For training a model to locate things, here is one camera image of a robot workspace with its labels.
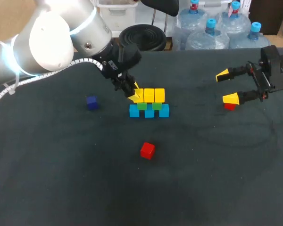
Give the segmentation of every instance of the table surface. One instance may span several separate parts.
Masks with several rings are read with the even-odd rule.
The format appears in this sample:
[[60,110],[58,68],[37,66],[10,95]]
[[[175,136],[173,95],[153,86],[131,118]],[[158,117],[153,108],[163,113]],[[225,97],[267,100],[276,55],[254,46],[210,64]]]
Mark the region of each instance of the table surface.
[[[143,53],[131,73],[166,89],[169,119],[129,118],[130,102],[89,64],[6,95],[0,226],[283,226],[283,91],[230,112],[222,96],[255,84],[215,80],[259,54]],[[151,161],[144,142],[156,146]]]

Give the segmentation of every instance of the black chair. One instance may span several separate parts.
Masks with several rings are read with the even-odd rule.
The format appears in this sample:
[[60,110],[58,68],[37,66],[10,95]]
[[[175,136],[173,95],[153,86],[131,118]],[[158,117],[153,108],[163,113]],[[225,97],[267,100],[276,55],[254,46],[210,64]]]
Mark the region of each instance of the black chair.
[[[167,15],[176,16],[179,11],[178,0],[141,0],[143,4],[154,9],[152,25],[138,24],[123,30],[119,35],[119,43],[125,47],[135,44],[140,51],[162,51],[166,47]],[[164,32],[156,26],[156,10],[166,14]]]

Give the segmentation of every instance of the stacked blocks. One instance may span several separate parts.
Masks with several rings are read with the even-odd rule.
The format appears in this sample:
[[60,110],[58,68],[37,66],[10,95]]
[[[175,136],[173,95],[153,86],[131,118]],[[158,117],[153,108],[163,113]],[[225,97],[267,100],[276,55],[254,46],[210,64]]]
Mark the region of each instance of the stacked blocks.
[[163,104],[165,89],[135,89],[135,93],[140,98],[134,100],[136,105],[130,105],[130,118],[138,118],[139,111],[145,111],[145,118],[154,118],[155,111],[159,111],[160,118],[169,117],[169,105]]
[[149,143],[144,143],[141,148],[141,157],[151,160],[155,152],[155,146]]
[[96,96],[86,97],[86,102],[87,102],[87,108],[90,111],[96,110],[99,108],[99,104],[98,104]]

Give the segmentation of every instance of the blue bottle cap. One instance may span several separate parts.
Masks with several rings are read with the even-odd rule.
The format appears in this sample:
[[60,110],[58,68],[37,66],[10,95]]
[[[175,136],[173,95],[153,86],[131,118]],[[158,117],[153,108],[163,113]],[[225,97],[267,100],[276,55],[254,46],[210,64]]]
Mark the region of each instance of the blue bottle cap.
[[209,18],[207,20],[207,27],[208,28],[215,28],[216,26],[216,20],[214,18]]
[[233,10],[238,10],[240,8],[240,2],[233,1],[232,2],[232,8],[233,8]]
[[250,30],[252,32],[259,32],[261,30],[262,25],[259,22],[253,22],[251,24]]

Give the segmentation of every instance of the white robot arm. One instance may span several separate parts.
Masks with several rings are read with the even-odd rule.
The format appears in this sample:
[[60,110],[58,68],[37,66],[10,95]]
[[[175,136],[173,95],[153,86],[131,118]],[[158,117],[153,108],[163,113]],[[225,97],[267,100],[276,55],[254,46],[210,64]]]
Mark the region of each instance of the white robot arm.
[[37,8],[19,35],[0,42],[0,85],[15,79],[58,71],[83,57],[103,65],[101,73],[115,89],[134,96],[137,84],[127,69],[141,55],[135,46],[121,49],[89,0],[35,0]]

